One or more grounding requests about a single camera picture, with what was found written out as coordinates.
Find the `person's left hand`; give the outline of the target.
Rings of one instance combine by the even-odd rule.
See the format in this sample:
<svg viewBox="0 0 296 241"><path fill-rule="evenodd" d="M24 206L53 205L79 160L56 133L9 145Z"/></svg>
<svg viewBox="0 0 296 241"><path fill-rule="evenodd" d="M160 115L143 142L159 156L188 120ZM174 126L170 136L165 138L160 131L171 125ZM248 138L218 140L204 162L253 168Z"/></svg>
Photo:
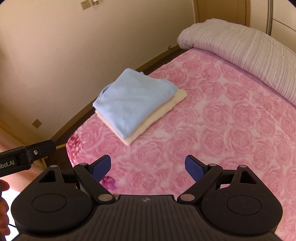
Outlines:
<svg viewBox="0 0 296 241"><path fill-rule="evenodd" d="M10 185L8 184L8 182L1 180L1 192L7 191L9 190ZM1 235L7 236L11 233L10 229L9 229L9 217L7 215L7 212L9 210L9 206L7 204L7 202L5 201L5 199L3 197L1 197Z"/></svg>

